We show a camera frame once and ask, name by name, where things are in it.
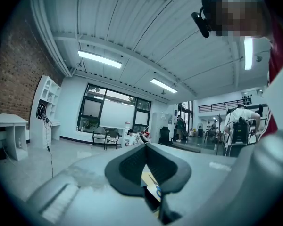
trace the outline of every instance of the railing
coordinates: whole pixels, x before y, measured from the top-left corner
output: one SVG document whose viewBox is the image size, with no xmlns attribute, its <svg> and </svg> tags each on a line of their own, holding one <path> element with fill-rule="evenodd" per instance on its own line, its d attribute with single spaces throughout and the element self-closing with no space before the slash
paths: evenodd
<svg viewBox="0 0 283 226">
<path fill-rule="evenodd" d="M 241 99 L 241 100 L 233 100 L 223 103 L 211 104 L 211 105 L 201 105 L 198 106 L 199 112 L 211 112 L 211 111 L 222 111 L 227 109 L 236 108 L 238 105 L 250 105 L 251 98 Z"/>
</svg>

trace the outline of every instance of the brick wall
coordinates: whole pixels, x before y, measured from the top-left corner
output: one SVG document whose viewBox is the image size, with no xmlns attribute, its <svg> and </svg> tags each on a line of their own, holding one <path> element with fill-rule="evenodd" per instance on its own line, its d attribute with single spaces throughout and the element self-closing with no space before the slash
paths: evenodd
<svg viewBox="0 0 283 226">
<path fill-rule="evenodd" d="M 48 75 L 58 85 L 64 77 L 39 36 L 29 0 L 22 0 L 1 35 L 0 112 L 29 121 L 42 75 Z"/>
</svg>

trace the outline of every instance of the floor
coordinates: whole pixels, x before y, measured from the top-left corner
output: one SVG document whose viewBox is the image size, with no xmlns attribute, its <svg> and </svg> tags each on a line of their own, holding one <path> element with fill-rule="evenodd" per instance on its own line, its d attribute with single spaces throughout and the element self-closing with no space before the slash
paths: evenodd
<svg viewBox="0 0 283 226">
<path fill-rule="evenodd" d="M 204 142 L 204 137 L 187 137 L 186 141 L 176 142 L 173 144 L 176 147 L 183 147 L 185 149 L 200 149 L 200 153 L 213 154 L 216 155 L 216 150 L 218 150 L 217 155 L 223 155 L 223 145 L 215 145 L 215 142 L 211 140 Z"/>
<path fill-rule="evenodd" d="M 26 201 L 28 197 L 42 184 L 51 179 L 50 153 L 47 149 L 31 147 L 28 144 L 28 157 L 15 161 L 0 160 L 0 174 L 8 190 L 18 198 Z M 52 140 L 53 176 L 70 166 L 72 163 L 92 155 L 105 153 L 103 146 L 72 142 L 69 140 Z"/>
</svg>

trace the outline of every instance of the ceiling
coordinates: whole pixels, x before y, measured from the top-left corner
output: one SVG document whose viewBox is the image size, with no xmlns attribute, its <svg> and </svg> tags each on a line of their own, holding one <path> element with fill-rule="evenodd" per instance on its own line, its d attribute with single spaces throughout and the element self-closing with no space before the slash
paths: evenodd
<svg viewBox="0 0 283 226">
<path fill-rule="evenodd" d="M 201 0 L 31 0 L 45 45 L 66 76 L 72 74 L 178 103 L 266 84 L 267 40 L 255 41 L 244 70 L 243 43 L 205 39 L 191 18 Z M 78 50 L 122 63 L 120 69 L 78 56 Z M 150 83 L 156 78 L 176 89 Z"/>
</svg>

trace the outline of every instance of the black headset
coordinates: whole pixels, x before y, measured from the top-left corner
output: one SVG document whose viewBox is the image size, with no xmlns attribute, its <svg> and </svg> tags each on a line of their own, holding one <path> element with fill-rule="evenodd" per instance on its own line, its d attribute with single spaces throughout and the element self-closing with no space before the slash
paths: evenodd
<svg viewBox="0 0 283 226">
<path fill-rule="evenodd" d="M 201 17 L 201 13 L 203 11 L 203 7 L 201 7 L 200 12 L 193 12 L 192 13 L 192 18 L 195 21 L 196 25 L 198 26 L 201 34 L 203 37 L 208 38 L 209 37 L 209 32 L 211 31 L 210 26 L 208 25 L 208 20 L 206 18 Z"/>
</svg>

